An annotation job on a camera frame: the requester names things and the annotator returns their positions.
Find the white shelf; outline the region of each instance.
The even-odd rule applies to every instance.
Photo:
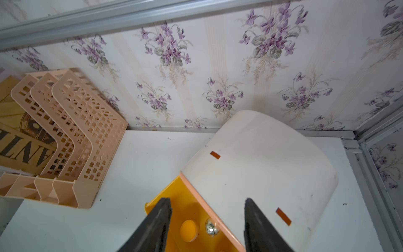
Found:
[[[89,210],[25,200],[0,237],[0,251],[114,252],[212,133],[126,131]],[[339,173],[308,252],[380,252],[374,225],[340,138],[308,137]]]

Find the orange tape strip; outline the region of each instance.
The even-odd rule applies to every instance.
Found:
[[[210,154],[215,157],[216,159],[219,159],[221,156],[215,153],[214,151],[210,152]]]
[[[289,226],[291,225],[291,220],[288,218],[285,213],[280,209],[277,208],[276,213],[283,219],[283,221]]]

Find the white plastic cover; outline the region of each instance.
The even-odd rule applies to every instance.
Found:
[[[336,170],[317,146],[284,123],[250,110],[224,124],[182,173],[242,244],[245,200],[252,198],[295,252],[305,251],[338,183]],[[277,208],[291,220],[289,226]]]

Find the wallpaper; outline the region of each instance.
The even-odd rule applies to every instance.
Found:
[[[140,127],[220,128],[239,110],[355,130],[403,94],[403,0],[302,0],[0,53],[19,73],[78,67]]]
[[[396,211],[403,217],[403,132],[401,129],[393,132],[372,145],[369,151]]]

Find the metal frame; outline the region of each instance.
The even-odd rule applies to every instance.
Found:
[[[368,121],[361,127],[364,130],[356,132],[361,151],[357,158],[363,160],[363,162],[359,162],[359,168],[366,181],[367,191],[370,192],[379,213],[372,220],[374,225],[375,222],[379,222],[377,231],[382,230],[381,233],[378,233],[381,244],[385,252],[397,252],[403,251],[403,224],[369,153],[369,148],[373,144],[403,127],[403,107],[398,106],[398,109],[387,117],[385,114],[383,112],[378,118]]]
[[[0,29],[0,51],[65,38],[133,29],[152,22],[190,17],[272,0],[121,0]]]

